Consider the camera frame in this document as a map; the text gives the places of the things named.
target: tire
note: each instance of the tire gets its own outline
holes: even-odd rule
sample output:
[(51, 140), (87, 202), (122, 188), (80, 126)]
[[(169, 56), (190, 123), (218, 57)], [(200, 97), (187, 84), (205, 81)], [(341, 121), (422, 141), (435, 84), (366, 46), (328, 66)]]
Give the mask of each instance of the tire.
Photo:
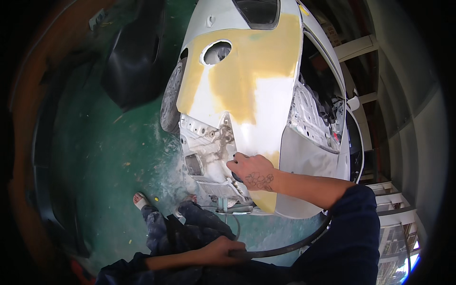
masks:
[(168, 84), (166, 85), (165, 93), (161, 101), (160, 108), (160, 124), (161, 128), (168, 133), (179, 133), (179, 119), (181, 113), (177, 110), (176, 102), (181, 89), (182, 78), (184, 77), (185, 65), (187, 58), (181, 59), (174, 68)]

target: black hose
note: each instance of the black hose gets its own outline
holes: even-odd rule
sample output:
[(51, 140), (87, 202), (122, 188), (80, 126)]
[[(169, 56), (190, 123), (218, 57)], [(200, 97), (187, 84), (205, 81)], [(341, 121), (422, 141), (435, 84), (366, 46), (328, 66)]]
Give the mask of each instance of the black hose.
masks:
[(252, 258), (276, 256), (276, 255), (281, 255), (281, 254), (285, 254), (288, 252), (292, 252), (294, 250), (302, 248), (305, 245), (310, 244), (317, 237), (319, 237), (323, 233), (323, 231), (328, 227), (330, 221), (331, 221), (331, 215), (330, 215), (330, 213), (328, 213), (328, 215), (323, 220), (323, 223), (321, 224), (321, 226), (313, 234), (311, 234), (307, 238), (305, 238), (302, 241), (299, 241), (297, 243), (290, 244), (288, 246), (284, 246), (279, 249), (271, 249), (271, 250), (265, 250), (265, 251), (233, 250), (228, 253), (228, 256), (236, 257), (236, 258), (240, 258), (240, 259), (252, 259)]

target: dark blue pants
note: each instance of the dark blue pants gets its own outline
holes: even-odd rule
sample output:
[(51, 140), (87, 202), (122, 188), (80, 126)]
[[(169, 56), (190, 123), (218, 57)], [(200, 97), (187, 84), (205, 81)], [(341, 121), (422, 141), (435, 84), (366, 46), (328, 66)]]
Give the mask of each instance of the dark blue pants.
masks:
[[(185, 240), (176, 234), (176, 245), (172, 246), (166, 232), (165, 217), (154, 206), (145, 205), (141, 213), (149, 230), (146, 245), (152, 256), (168, 255), (190, 250)], [(231, 228), (222, 222), (217, 215), (208, 210), (203, 210), (192, 201), (183, 201), (179, 205), (179, 213), (185, 217), (185, 227), (200, 241), (207, 245), (221, 235), (233, 240), (235, 235)]]

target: arm tattoo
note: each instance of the arm tattoo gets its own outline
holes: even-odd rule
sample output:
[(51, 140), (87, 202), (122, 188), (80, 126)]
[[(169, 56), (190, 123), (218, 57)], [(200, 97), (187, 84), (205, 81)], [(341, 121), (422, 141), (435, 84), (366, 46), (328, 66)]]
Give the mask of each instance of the arm tattoo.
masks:
[(260, 175), (259, 172), (252, 172), (245, 177), (245, 181), (247, 181), (251, 186), (256, 186), (258, 189), (268, 192), (274, 192), (269, 185), (273, 180), (274, 176), (272, 174), (268, 174), (264, 177), (263, 175)]

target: green floor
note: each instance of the green floor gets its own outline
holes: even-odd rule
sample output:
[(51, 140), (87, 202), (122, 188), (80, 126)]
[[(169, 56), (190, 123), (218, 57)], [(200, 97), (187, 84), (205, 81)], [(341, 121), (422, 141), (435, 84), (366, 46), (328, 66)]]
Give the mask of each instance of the green floor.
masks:
[[(132, 1), (123, 1), (108, 11), (105, 22), (89, 35), (81, 49), (102, 54), (90, 70), (73, 72), (59, 103), (54, 127), (51, 176), (54, 197), (73, 197), (81, 230), (91, 252), (79, 259), (92, 274), (119, 259), (130, 260), (135, 252), (148, 253), (147, 230), (134, 206), (135, 192), (143, 192), (161, 211), (172, 211), (187, 193), (209, 205), (207, 194), (183, 168), (178, 137), (160, 127), (161, 96), (140, 108), (122, 114), (101, 88), (99, 81), (113, 34), (133, 19)], [(165, 39), (160, 58), (169, 75), (176, 63), (183, 37), (194, 9), (189, 0), (166, 1)], [(64, 203), (55, 203), (65, 208)], [(289, 245), (315, 231), (319, 218), (291, 220), (276, 216), (240, 216), (240, 241), (248, 250)], [(233, 232), (237, 226), (228, 217)], [(291, 265), (292, 252), (262, 259), (276, 265)]]

